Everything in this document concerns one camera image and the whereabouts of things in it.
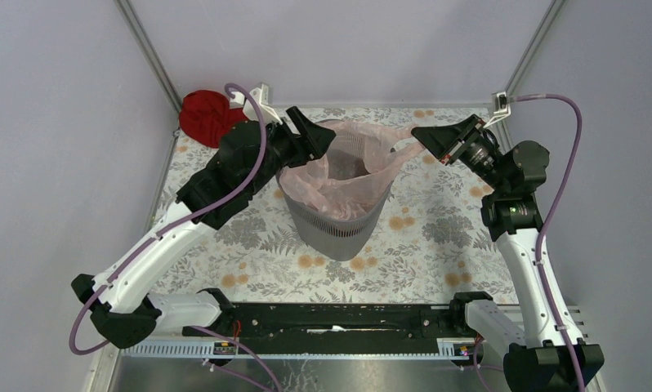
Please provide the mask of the pink plastic trash bag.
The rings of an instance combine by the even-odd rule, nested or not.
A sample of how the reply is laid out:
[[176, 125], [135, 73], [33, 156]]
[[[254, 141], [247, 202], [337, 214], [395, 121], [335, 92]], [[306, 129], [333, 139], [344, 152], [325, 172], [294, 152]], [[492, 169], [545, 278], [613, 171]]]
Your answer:
[[278, 174], [286, 198], [337, 221], [352, 221], [373, 209], [404, 164], [425, 151], [413, 138], [414, 125], [326, 120], [336, 133], [327, 153]]

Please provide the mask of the grey slotted trash bin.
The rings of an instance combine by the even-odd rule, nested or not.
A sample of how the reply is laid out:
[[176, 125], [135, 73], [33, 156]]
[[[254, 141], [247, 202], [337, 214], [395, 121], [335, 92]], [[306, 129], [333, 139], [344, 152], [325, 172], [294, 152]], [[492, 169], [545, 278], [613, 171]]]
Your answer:
[[370, 239], [392, 184], [373, 209], [360, 218], [348, 221], [326, 217], [290, 198], [285, 197], [285, 201], [297, 233], [306, 245], [327, 258], [347, 261], [355, 257]]

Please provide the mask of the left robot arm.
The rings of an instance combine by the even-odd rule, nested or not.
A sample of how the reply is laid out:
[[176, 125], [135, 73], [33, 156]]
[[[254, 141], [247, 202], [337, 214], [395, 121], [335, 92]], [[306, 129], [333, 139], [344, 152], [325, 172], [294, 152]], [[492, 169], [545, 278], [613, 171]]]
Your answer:
[[119, 261], [71, 283], [94, 328], [119, 349], [157, 333], [205, 327], [215, 336], [233, 324], [232, 305], [217, 289], [195, 294], [157, 295], [151, 288], [192, 247], [248, 207], [254, 196], [286, 167], [322, 158], [335, 131], [308, 119], [298, 108], [284, 121], [236, 123], [218, 151], [176, 194], [163, 216]]

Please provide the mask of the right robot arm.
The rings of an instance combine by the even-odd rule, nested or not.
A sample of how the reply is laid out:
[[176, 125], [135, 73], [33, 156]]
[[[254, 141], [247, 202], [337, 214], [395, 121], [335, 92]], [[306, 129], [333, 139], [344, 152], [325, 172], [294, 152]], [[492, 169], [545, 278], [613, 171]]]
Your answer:
[[492, 188], [480, 213], [520, 305], [518, 326], [485, 294], [457, 294], [458, 308], [448, 315], [451, 331], [459, 336], [475, 331], [488, 342], [502, 356], [512, 391], [584, 391], [605, 359], [573, 320], [547, 252], [547, 222], [534, 192], [547, 178], [548, 150], [526, 140], [503, 153], [476, 115], [453, 125], [415, 127], [411, 134], [440, 163], [463, 163]]

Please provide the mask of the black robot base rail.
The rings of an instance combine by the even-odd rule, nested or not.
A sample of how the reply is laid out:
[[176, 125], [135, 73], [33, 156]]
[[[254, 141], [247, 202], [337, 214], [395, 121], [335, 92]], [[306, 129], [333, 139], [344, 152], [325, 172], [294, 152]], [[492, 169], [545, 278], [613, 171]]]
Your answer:
[[456, 305], [235, 303], [208, 330], [239, 342], [333, 336], [370, 341], [472, 338]]

